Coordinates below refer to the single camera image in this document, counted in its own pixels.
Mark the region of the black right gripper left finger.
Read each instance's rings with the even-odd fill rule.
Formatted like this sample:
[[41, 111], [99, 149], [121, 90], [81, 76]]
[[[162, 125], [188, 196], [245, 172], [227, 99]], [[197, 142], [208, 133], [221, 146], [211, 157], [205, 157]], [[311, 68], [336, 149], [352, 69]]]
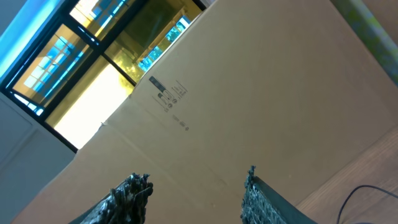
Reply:
[[143, 224], [146, 205], [153, 193], [148, 174], [132, 173], [85, 213], [72, 220], [76, 224]]

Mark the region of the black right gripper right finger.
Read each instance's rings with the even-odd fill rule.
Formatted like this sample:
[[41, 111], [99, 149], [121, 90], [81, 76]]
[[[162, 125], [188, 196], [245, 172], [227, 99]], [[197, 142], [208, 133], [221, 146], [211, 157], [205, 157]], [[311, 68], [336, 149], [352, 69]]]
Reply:
[[254, 174], [251, 166], [244, 183], [240, 218], [244, 224], [314, 224], [273, 188]]

